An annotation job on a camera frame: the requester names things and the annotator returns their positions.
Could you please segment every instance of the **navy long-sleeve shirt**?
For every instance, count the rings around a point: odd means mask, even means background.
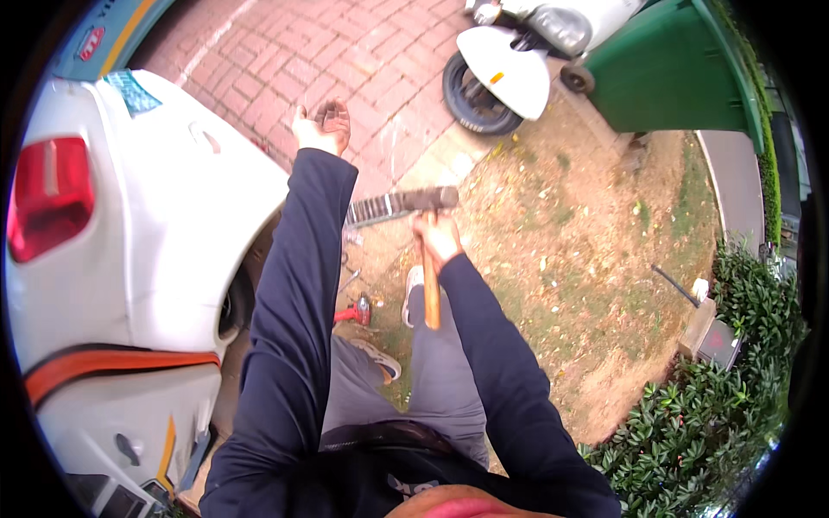
[[[318,452],[331,370],[341,231],[357,170],[300,149],[265,260],[234,431],[216,451],[200,508],[212,516],[384,516],[399,485],[479,487],[529,511],[619,516],[604,477],[576,452],[550,382],[465,254],[442,269],[463,350],[510,478],[417,448]]]

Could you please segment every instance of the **green trash bin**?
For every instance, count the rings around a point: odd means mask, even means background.
[[[590,52],[590,101],[619,133],[741,131],[763,152],[757,94],[732,35],[702,0],[661,0]]]

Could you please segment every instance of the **scooter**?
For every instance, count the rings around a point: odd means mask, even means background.
[[[467,0],[480,27],[458,35],[459,52],[444,67],[444,99],[476,133],[503,135],[537,120],[550,93],[546,57],[570,60],[561,80],[589,93],[594,77],[581,66],[645,0]]]
[[[242,259],[288,174],[145,70],[50,78],[8,214],[14,351],[43,436],[93,516],[164,516],[215,438]]]

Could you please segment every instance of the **shoe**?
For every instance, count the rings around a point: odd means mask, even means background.
[[[406,277],[406,299],[403,301],[403,311],[400,315],[407,327],[415,327],[412,322],[409,322],[409,295],[412,293],[412,288],[418,285],[423,285],[423,266],[420,264],[413,266],[409,270],[409,276]]]
[[[352,344],[360,351],[365,352],[368,357],[381,368],[383,371],[383,385],[388,385],[397,378],[400,378],[400,374],[403,373],[403,367],[400,366],[400,363],[397,360],[386,353],[381,352],[365,340],[354,338],[349,340],[348,343]]]

